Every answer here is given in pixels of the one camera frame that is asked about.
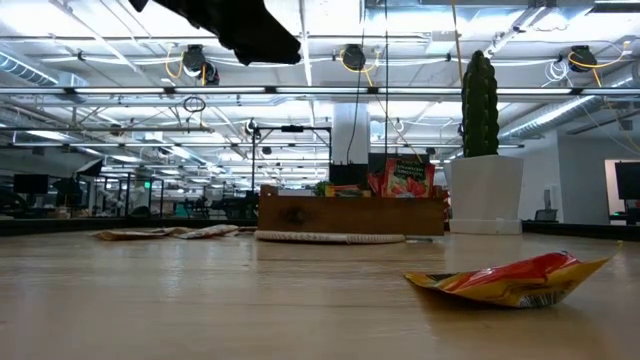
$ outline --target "wooden box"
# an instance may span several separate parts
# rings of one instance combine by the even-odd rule
[[[441,199],[278,196],[263,186],[258,211],[259,230],[444,235]]]

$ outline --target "red and yellow snack bag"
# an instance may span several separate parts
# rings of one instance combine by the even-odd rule
[[[475,301],[536,308],[559,303],[610,259],[583,263],[568,253],[551,253],[478,271],[405,277],[417,286]]]
[[[431,197],[435,166],[417,161],[388,159],[382,185],[383,197]]]

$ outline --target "potted cactus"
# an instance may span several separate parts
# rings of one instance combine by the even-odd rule
[[[463,155],[445,168],[451,232],[519,234],[523,161],[498,155],[498,83],[491,61],[473,54],[462,84]]]

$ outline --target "wooden table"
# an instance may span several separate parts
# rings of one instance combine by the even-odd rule
[[[640,244],[546,309],[468,307],[402,277],[558,250],[593,259],[616,242],[3,238],[0,359],[637,359]]]

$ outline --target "white planter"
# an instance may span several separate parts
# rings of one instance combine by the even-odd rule
[[[453,160],[445,166],[452,233],[522,233],[518,219],[524,161],[499,155]]]

